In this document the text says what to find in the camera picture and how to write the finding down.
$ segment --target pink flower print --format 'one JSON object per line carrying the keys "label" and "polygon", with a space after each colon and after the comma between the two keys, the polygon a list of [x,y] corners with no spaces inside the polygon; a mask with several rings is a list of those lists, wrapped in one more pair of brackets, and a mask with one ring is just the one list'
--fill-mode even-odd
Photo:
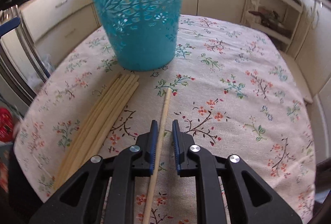
{"label": "pink flower print", "polygon": [[164,196],[161,196],[161,197],[159,197],[159,198],[157,198],[156,199],[156,201],[157,201],[157,203],[158,203],[158,206],[159,205],[165,205],[166,204],[166,197],[164,197]]}
{"label": "pink flower print", "polygon": [[276,177],[276,169],[274,169],[274,168],[272,168],[271,169],[271,173],[270,173],[270,175],[272,176],[272,177]]}
{"label": "pink flower print", "polygon": [[198,113],[200,114],[200,115],[204,115],[204,114],[206,114],[207,113],[207,110],[206,109],[204,109],[204,107],[200,107],[200,109],[198,110]]}
{"label": "pink flower print", "polygon": [[144,214],[139,213],[139,214],[138,214],[138,220],[139,220],[139,221],[143,221],[143,220],[144,220]]}
{"label": "pink flower print", "polygon": [[208,105],[209,105],[209,107],[211,108],[211,109],[213,109],[214,108],[214,105],[215,105],[215,102],[213,101],[213,100],[209,100],[209,102],[206,102]]}
{"label": "pink flower print", "polygon": [[116,134],[113,134],[109,139],[112,141],[112,144],[115,145],[117,141],[120,140],[120,137]]}
{"label": "pink flower print", "polygon": [[217,112],[217,114],[214,116],[214,119],[217,119],[217,121],[221,121],[223,118],[223,114],[220,112]]}
{"label": "pink flower print", "polygon": [[287,166],[287,164],[283,163],[282,166],[280,167],[280,169],[282,169],[282,171],[285,172],[286,171],[286,166]]}
{"label": "pink flower print", "polygon": [[279,144],[275,144],[272,146],[271,148],[272,150],[275,150],[276,152],[278,152],[278,150],[280,149],[280,145]]}
{"label": "pink flower print", "polygon": [[208,51],[212,51],[212,48],[208,44],[204,44]]}
{"label": "pink flower print", "polygon": [[136,198],[137,204],[141,205],[142,203],[146,202],[146,199],[147,199],[147,197],[145,194],[141,194],[141,195],[137,196],[137,198]]}
{"label": "pink flower print", "polygon": [[269,159],[268,166],[271,166],[271,165],[274,165],[274,162],[271,159]]}

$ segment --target plastic bag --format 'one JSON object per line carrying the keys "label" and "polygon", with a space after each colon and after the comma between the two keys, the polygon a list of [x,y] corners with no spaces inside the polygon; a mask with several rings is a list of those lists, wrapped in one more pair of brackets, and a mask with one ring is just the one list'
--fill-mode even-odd
{"label": "plastic bag", "polygon": [[[51,57],[51,55],[47,54],[40,58],[43,65],[49,72],[49,74],[53,73],[55,70],[55,68],[51,64],[50,57]],[[44,85],[44,82],[41,80],[41,78],[39,77],[37,72],[33,72],[32,74],[29,74],[29,76],[27,77],[27,80],[28,80],[29,87],[31,89],[33,89],[35,93],[38,93],[40,91],[41,87]]]}
{"label": "plastic bag", "polygon": [[0,107],[0,141],[7,143],[13,140],[14,123],[8,109]]}

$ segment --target green leaf print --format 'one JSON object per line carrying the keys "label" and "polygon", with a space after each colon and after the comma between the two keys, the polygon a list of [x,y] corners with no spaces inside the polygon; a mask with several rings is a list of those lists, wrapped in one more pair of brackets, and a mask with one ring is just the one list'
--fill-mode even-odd
{"label": "green leaf print", "polygon": [[192,47],[189,43],[186,43],[185,45],[182,44],[178,44],[176,46],[176,50],[175,50],[175,57],[183,57],[186,58],[186,56],[191,55],[191,51],[187,51],[187,49],[194,49],[194,47]]}
{"label": "green leaf print", "polygon": [[268,107],[266,105],[262,106],[260,112],[263,112],[267,116],[267,118],[268,118],[269,121],[272,121],[273,120],[273,115],[271,115],[269,113],[269,109],[268,109]]}
{"label": "green leaf print", "polygon": [[261,36],[256,35],[256,36],[254,36],[254,37],[256,38],[256,41],[257,41],[257,42],[261,41],[263,44],[266,44],[265,39],[264,39],[264,38],[261,38]]}
{"label": "green leaf print", "polygon": [[83,60],[83,59],[80,59],[78,60],[78,62],[76,63],[69,63],[68,66],[66,67],[66,70],[64,71],[64,73],[67,73],[67,72],[73,72],[75,70],[76,67],[81,67],[83,63],[87,63],[86,60]]}
{"label": "green leaf print", "polygon": [[218,61],[214,61],[211,57],[206,57],[205,53],[202,53],[201,56],[199,56],[200,58],[202,58],[201,62],[205,63],[206,65],[211,65],[212,68],[216,67],[219,70],[221,70],[221,66]]}
{"label": "green leaf print", "polygon": [[192,21],[190,18],[188,18],[187,20],[181,20],[180,24],[187,24],[189,26],[194,24],[194,21]]}
{"label": "green leaf print", "polygon": [[278,75],[280,81],[286,81],[287,75],[284,75],[285,72],[286,70],[279,65],[275,66],[271,71],[269,71],[269,74]]}
{"label": "green leaf print", "polygon": [[255,119],[255,117],[253,117],[253,116],[250,116],[250,121],[251,121],[251,123],[250,124],[245,124],[243,127],[244,127],[244,129],[246,129],[246,127],[247,126],[249,126],[250,128],[252,128],[252,132],[254,133],[256,133],[258,136],[256,137],[256,141],[261,141],[261,139],[263,139],[263,140],[266,140],[266,138],[265,137],[263,137],[262,135],[263,134],[265,134],[265,132],[266,132],[266,130],[264,129],[264,128],[262,128],[262,126],[261,125],[259,125],[258,126],[258,128],[256,128],[255,127],[255,123],[256,123],[256,119]]}
{"label": "green leaf print", "polygon": [[105,90],[105,88],[107,88],[107,86],[106,85],[103,85],[102,87],[101,87],[101,90],[99,91],[99,90],[94,90],[93,92],[92,92],[92,95],[94,95],[95,93],[97,93],[98,94],[98,97],[100,97],[101,95],[102,95],[102,92]]}
{"label": "green leaf print", "polygon": [[164,96],[167,93],[165,88],[170,88],[172,90],[173,96],[176,96],[177,91],[178,91],[178,89],[176,89],[176,87],[178,85],[182,85],[182,86],[186,87],[188,85],[189,80],[194,81],[195,78],[189,77],[189,76],[186,76],[186,75],[182,76],[182,75],[178,74],[178,75],[176,75],[176,78],[175,78],[174,82],[170,83],[169,85],[167,85],[166,80],[161,79],[160,81],[158,81],[158,85],[155,86],[155,89],[159,90],[157,95],[160,96],[160,97]]}
{"label": "green leaf print", "polygon": [[232,31],[232,32],[226,32],[226,35],[229,36],[229,37],[236,37],[238,38],[239,35],[242,35],[241,32],[238,32],[238,31]]}
{"label": "green leaf print", "polygon": [[73,94],[74,90],[78,87],[88,87],[87,82],[85,81],[85,78],[89,75],[92,75],[91,72],[85,72],[82,74],[81,77],[77,77],[75,79],[75,82],[71,85],[69,85],[69,82],[65,81],[66,83],[66,88],[62,91],[57,90],[54,93],[56,101],[59,102],[60,99],[62,99],[64,96],[69,96],[69,100],[75,98],[75,95]]}
{"label": "green leaf print", "polygon": [[117,61],[116,57],[113,56],[113,58],[112,58],[111,60],[109,60],[109,59],[101,60],[101,63],[102,63],[102,65],[99,66],[97,69],[104,68],[105,71],[106,71],[106,73],[107,73],[107,72],[109,72],[109,71],[112,71],[111,67],[112,67],[113,65],[118,64],[118,61]]}
{"label": "green leaf print", "polygon": [[280,99],[279,99],[279,102],[280,102],[281,104],[284,103],[284,97],[285,97],[285,92],[284,92],[284,91],[277,91],[277,92],[274,92],[274,95],[275,95],[276,97],[280,98]]}
{"label": "green leaf print", "polygon": [[101,41],[104,41],[104,40],[106,40],[106,37],[105,36],[102,36],[100,38],[95,38],[95,39],[87,42],[87,44],[89,45],[88,46],[89,48],[95,48],[96,46],[102,44]]}
{"label": "green leaf print", "polygon": [[46,192],[46,196],[49,197],[51,194],[51,189],[53,187],[55,181],[55,177],[52,177],[51,179],[47,180],[45,175],[42,174],[40,179],[38,180],[39,187],[38,190],[41,192]]}
{"label": "green leaf print", "polygon": [[56,131],[58,134],[62,134],[60,140],[58,141],[58,146],[62,146],[63,150],[70,146],[72,139],[69,138],[69,136],[72,135],[73,131],[79,130],[79,124],[79,120],[77,120],[73,125],[71,120],[69,120],[68,122],[58,122],[58,125],[53,127],[53,131]]}
{"label": "green leaf print", "polygon": [[193,32],[186,32],[187,34],[190,35],[194,35],[194,37],[198,38],[198,37],[203,37],[202,34],[198,33],[197,31],[193,31]]}
{"label": "green leaf print", "polygon": [[299,102],[298,100],[293,100],[292,102],[293,102],[293,106],[287,107],[287,116],[290,117],[292,122],[295,122],[300,119],[299,111],[300,111],[301,102]]}
{"label": "green leaf print", "polygon": [[102,54],[109,54],[109,52],[112,51],[112,46],[110,44],[105,44],[101,47],[101,50],[102,50]]}
{"label": "green leaf print", "polygon": [[228,87],[224,89],[224,94],[228,94],[230,90],[234,89],[234,91],[237,93],[237,97],[240,99],[243,99],[244,97],[246,97],[246,94],[243,94],[243,92],[241,91],[243,88],[245,88],[245,84],[244,83],[239,83],[237,85],[236,82],[236,77],[234,75],[231,74],[231,80],[227,79],[221,79],[221,81],[223,83],[227,83]]}
{"label": "green leaf print", "polygon": [[167,169],[164,168],[164,164],[165,164],[165,162],[163,161],[158,165],[158,171],[159,172],[160,171],[167,171]]}

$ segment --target metal screw cap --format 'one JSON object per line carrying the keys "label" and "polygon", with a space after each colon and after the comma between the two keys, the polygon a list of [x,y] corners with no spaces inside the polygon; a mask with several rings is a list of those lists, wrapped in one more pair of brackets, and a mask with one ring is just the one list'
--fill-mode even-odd
{"label": "metal screw cap", "polygon": [[130,146],[131,152],[138,152],[139,150],[140,150],[140,146],[137,146],[137,145]]}
{"label": "metal screw cap", "polygon": [[91,158],[91,162],[98,163],[101,161],[101,157],[99,155],[95,155]]}
{"label": "metal screw cap", "polygon": [[239,158],[238,155],[231,155],[229,159],[230,159],[230,161],[233,162],[233,163],[237,163],[237,162],[240,161],[240,158]]}
{"label": "metal screw cap", "polygon": [[198,145],[192,145],[192,146],[190,146],[190,150],[192,152],[199,152],[200,149],[201,149],[201,147],[199,147]]}

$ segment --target drawer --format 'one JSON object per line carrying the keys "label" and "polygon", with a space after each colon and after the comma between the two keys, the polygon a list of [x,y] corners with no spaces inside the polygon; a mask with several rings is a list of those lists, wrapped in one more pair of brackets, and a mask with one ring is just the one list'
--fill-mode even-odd
{"label": "drawer", "polygon": [[35,43],[35,48],[40,56],[51,55],[51,63],[57,67],[77,45],[97,28],[92,6],[88,5],[50,30]]}
{"label": "drawer", "polygon": [[31,0],[20,8],[20,12],[36,42],[60,21],[90,3],[92,0]]}

